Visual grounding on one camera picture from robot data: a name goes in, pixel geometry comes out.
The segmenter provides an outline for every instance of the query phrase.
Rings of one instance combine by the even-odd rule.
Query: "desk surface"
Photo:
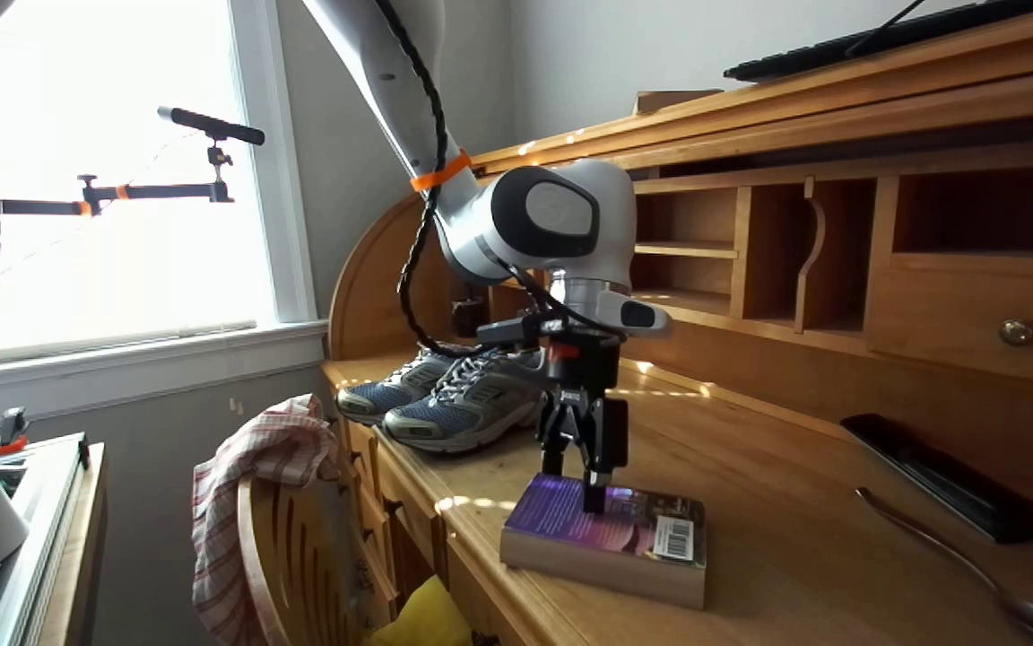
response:
[[[330,377],[346,389],[397,364],[330,364]],[[622,392],[633,411],[633,467],[618,483],[696,495],[712,512],[708,609],[499,565],[507,511],[539,469],[532,437],[461,459],[388,445],[476,557],[489,590],[542,640],[624,643],[646,632],[648,643],[1025,643],[978,581],[891,529],[853,489],[917,516],[1024,597],[1033,597],[1033,544],[984,544],[832,425],[655,371],[643,377],[627,365]]]

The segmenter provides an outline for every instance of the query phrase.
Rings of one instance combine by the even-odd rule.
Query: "yellow object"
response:
[[[401,614],[368,636],[368,646],[469,646],[472,632],[443,579],[428,579]]]

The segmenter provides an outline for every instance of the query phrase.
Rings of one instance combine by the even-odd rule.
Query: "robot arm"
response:
[[[463,280],[499,283],[512,271],[544,271],[549,296],[568,314],[622,334],[667,329],[661,308],[627,300],[636,197],[622,169],[608,162],[517,169],[480,188],[444,132],[437,89],[428,78],[443,12],[417,0],[305,4],[383,126],[412,188],[437,203],[437,242]]]

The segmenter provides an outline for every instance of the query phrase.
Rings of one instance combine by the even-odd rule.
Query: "window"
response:
[[[275,20],[258,0],[16,0],[0,20],[0,197],[74,203],[84,173],[101,188],[208,183],[213,142],[157,108],[251,122],[269,145],[224,142],[233,204],[5,217],[0,359],[311,320],[296,155],[274,151],[269,130],[286,122],[282,78],[249,70],[258,46],[279,65],[267,30]]]

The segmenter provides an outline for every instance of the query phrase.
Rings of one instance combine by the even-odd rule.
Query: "sneaker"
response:
[[[532,428],[544,392],[542,351],[484,351],[447,365],[419,401],[379,418],[379,430],[419,451],[472,451]]]
[[[388,411],[425,400],[443,380],[447,364],[453,364],[447,357],[419,347],[391,377],[358,389],[342,389],[337,406],[354,425],[377,425]]]

